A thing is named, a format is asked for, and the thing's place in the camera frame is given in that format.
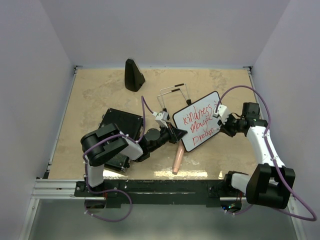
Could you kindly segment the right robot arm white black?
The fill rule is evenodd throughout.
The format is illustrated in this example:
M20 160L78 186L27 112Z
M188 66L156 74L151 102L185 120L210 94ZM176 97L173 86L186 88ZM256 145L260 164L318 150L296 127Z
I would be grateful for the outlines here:
M280 160L273 143L268 122L260 118L257 103L245 102L242 113L235 118L227 106L219 105L213 112L218 119L219 131L229 137L243 133L253 147L257 167L252 175L229 171L224 177L223 192L230 197L239 191L249 204L283 210L290 198L288 187L293 187L296 175Z

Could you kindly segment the white whiteboard black frame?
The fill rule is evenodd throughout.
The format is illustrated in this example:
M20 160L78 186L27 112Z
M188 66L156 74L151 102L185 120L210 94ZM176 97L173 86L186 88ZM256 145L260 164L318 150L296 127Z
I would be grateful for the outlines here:
M187 131L181 139L186 152L195 150L219 133L219 130L214 130L219 128L219 120L213 117L219 100L218 92L213 91L173 114L175 126Z

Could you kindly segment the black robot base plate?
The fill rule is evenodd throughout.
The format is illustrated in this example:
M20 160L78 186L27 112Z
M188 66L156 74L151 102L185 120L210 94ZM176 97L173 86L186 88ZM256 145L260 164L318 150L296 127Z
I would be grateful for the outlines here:
M77 181L74 196L90 200L100 200L106 208L120 208L129 204L129 195L135 205L204 205L219 208L235 204L240 208L245 195L228 187L224 180L105 180L102 184L88 190L84 181Z

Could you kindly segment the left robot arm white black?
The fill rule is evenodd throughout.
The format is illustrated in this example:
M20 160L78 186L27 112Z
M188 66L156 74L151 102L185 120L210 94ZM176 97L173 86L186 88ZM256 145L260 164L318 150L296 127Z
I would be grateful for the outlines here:
M85 164L86 191L92 196L99 196L103 192L104 165L117 154L142 162L167 142L176 144L187 134L186 130L167 122L166 126L160 126L159 129L149 129L138 140L124 134L114 123L84 135L80 143Z

